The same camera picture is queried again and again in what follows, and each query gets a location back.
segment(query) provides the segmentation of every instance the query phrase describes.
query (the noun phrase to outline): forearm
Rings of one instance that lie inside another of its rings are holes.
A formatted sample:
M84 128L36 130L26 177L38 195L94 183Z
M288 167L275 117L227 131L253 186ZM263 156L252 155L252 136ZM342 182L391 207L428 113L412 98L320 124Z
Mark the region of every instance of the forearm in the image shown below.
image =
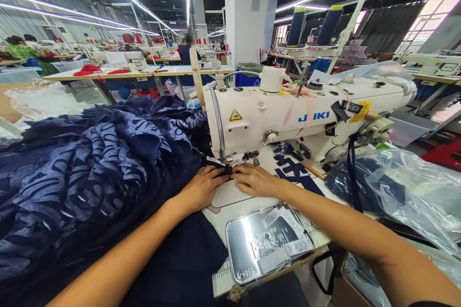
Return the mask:
M118 306L136 277L173 228L186 216L168 200L146 222L106 253L50 303L49 307Z
M399 253L405 248L415 250L370 217L296 185L285 185L280 198L309 218L334 242L366 260L382 262L393 252Z

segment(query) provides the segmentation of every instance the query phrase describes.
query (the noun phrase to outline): red garment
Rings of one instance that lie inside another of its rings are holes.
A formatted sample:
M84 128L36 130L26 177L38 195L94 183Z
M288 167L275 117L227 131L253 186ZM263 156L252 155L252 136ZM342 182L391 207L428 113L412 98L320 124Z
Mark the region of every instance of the red garment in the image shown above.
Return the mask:
M110 71L107 74L122 74L122 73L128 73L131 72L130 70L115 70L115 71Z
M90 75L96 72L101 72L101 69L91 64L85 64L83 65L80 71L75 72L73 75L74 76L84 76L84 75Z

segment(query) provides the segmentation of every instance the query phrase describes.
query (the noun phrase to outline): knob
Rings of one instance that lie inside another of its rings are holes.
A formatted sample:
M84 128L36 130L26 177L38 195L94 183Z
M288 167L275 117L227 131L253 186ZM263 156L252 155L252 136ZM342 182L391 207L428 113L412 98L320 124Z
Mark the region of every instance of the knob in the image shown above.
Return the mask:
M277 134L275 133L269 133L267 136L267 141L268 142L275 142L277 140Z

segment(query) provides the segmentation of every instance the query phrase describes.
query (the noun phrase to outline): column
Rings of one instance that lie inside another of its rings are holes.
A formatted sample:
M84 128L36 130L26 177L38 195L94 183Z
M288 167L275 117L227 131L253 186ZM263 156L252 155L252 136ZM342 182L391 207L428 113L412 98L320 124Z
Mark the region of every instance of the column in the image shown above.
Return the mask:
M225 0L225 3L228 5L225 16L231 65L256 62L259 50L265 46L268 0Z
M194 5L194 19L195 26L197 28L197 37L200 38L202 42L203 39L206 39L206 42L208 43L208 29L206 27L203 0L192 0L192 4Z

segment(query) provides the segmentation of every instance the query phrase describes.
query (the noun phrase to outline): person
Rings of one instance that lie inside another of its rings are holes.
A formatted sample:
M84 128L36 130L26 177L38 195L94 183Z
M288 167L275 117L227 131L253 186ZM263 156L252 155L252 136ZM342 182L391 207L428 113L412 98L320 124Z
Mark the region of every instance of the person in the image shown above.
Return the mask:
M181 44L179 44L179 56L181 58L183 65L190 65L191 64L191 56L189 55L190 48L192 46L192 35L186 33L181 40ZM197 51L197 58L199 60L202 59L200 54Z
M85 36L87 42L89 42L89 43L97 43L97 40L94 39L93 37L91 37L89 34L84 33L83 35Z
M44 61L47 58L43 53L33 47L28 47L22 37L12 35L6 48L15 59L39 59L38 63L42 69L42 77L59 73L56 67Z
M24 39L25 39L25 44L28 45L29 47L36 48L40 44L37 43L37 39L29 34L24 34Z
M146 52L144 52L140 47L130 46L128 43L125 43L125 47L118 47L117 50L118 51L124 51L124 52L127 52L127 51L139 51L139 52L143 53L143 56L146 59L148 64L151 64L151 65L154 64L154 58L151 55L148 55Z
M73 281L48 307L115 307L173 228L209 205L215 188L228 180L224 168L201 168L175 197ZM410 243L356 210L273 177L252 164L230 176L254 197L287 202L338 245L366 260L393 306L461 307L461 291Z

